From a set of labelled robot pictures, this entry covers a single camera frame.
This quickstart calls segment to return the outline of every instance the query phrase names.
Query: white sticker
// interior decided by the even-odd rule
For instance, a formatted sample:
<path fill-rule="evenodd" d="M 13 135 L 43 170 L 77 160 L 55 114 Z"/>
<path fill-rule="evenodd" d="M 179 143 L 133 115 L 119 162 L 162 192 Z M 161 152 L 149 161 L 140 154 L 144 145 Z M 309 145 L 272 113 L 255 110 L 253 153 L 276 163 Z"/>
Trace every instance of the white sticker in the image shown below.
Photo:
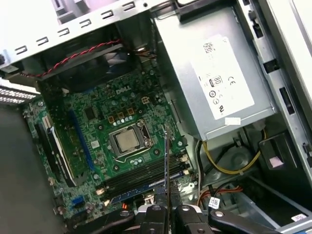
<path fill-rule="evenodd" d="M 212 37 L 194 49 L 192 65 L 215 119 L 254 105 L 227 37 Z"/>
<path fill-rule="evenodd" d="M 225 125 L 240 125 L 239 117 L 225 117 L 224 118 Z"/>
<path fill-rule="evenodd" d="M 304 214 L 298 214 L 298 215 L 292 217 L 292 220 L 297 222 L 297 221 L 300 221 L 300 220 L 302 220 L 304 218 L 306 218 L 306 216 Z"/>
<path fill-rule="evenodd" d="M 92 141 L 92 142 L 91 142 L 91 147 L 92 147 L 92 149 L 98 148 L 98 147 L 99 147 L 99 142 L 98 142 L 98 140 Z"/>
<path fill-rule="evenodd" d="M 219 209 L 219 205 L 220 205 L 220 199 L 212 196 L 209 200 L 208 206 L 213 209 Z"/>
<path fill-rule="evenodd" d="M 11 73 L 11 72 L 17 71 L 18 68 L 15 67 L 15 66 L 9 65 L 9 66 L 6 66 L 6 67 L 2 67 L 0 70 L 4 71 L 6 73 Z"/>
<path fill-rule="evenodd" d="M 275 156 L 270 158 L 270 164 L 272 165 L 273 168 L 275 168 L 283 165 L 284 163 L 279 159 L 278 156 Z"/>

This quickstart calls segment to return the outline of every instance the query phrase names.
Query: motherboard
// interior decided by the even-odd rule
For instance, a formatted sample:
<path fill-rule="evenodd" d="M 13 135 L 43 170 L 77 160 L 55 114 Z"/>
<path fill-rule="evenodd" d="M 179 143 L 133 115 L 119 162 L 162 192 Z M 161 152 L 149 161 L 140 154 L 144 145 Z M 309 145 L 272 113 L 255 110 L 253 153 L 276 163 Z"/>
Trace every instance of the motherboard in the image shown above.
<path fill-rule="evenodd" d="M 54 211 L 68 225 L 152 203 L 153 188 L 164 184 L 165 153 L 170 178 L 190 180 L 186 143 L 152 66 L 83 93 L 38 85 L 42 98 L 23 115 L 53 188 Z"/>

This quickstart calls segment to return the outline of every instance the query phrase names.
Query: dell logo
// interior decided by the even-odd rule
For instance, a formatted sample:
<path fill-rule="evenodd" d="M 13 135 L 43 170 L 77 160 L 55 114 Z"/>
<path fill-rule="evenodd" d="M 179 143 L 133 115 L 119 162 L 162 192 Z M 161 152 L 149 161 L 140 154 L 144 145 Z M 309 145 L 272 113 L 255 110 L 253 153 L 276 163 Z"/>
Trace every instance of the dell logo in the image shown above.
<path fill-rule="evenodd" d="M 130 88 L 130 86 L 128 85 L 128 86 L 122 87 L 122 88 L 120 88 L 120 89 L 117 89 L 117 90 L 116 90 L 116 94 L 118 95 L 118 94 L 121 94 L 121 93 L 126 92 L 126 91 L 129 91 L 129 90 L 131 90 L 131 88 Z"/>

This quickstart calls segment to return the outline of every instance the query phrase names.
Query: green circuit board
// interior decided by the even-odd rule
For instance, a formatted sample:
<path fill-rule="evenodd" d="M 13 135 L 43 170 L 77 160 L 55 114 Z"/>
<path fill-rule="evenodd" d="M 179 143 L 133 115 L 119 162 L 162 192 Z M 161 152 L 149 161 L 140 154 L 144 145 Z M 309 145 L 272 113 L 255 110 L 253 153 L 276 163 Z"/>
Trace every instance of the green circuit board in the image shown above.
<path fill-rule="evenodd" d="M 163 158 L 164 125 L 170 131 L 171 153 L 178 154 L 185 149 L 156 72 L 150 67 L 134 70 L 85 93 L 64 94 L 48 85 L 41 85 L 41 90 L 43 99 L 24 107 L 24 116 L 33 138 L 38 137 L 34 125 L 43 123 L 43 118 L 49 117 L 73 174 L 87 172 L 87 179 L 77 187 L 68 187 L 64 180 L 57 182 L 45 152 L 38 144 L 54 194 L 64 202 L 64 218 L 70 218 L 79 211 L 72 207 L 72 200 L 79 196 L 84 197 L 86 206 L 92 207 L 91 219 L 121 208 L 121 203 L 104 205 L 96 194 L 96 187 L 107 179 Z M 77 126 L 91 162 L 87 160 L 77 136 Z M 139 139 L 140 134 L 144 135 L 144 142 Z"/>

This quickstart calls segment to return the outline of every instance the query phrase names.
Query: power supply label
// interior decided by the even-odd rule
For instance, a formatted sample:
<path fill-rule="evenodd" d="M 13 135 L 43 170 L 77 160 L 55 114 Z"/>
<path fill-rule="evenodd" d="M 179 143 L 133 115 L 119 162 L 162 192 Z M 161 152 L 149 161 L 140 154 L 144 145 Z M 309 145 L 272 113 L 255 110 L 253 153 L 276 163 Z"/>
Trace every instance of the power supply label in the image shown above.
<path fill-rule="evenodd" d="M 227 37 L 217 35 L 197 45 L 192 66 L 215 119 L 254 105 Z"/>

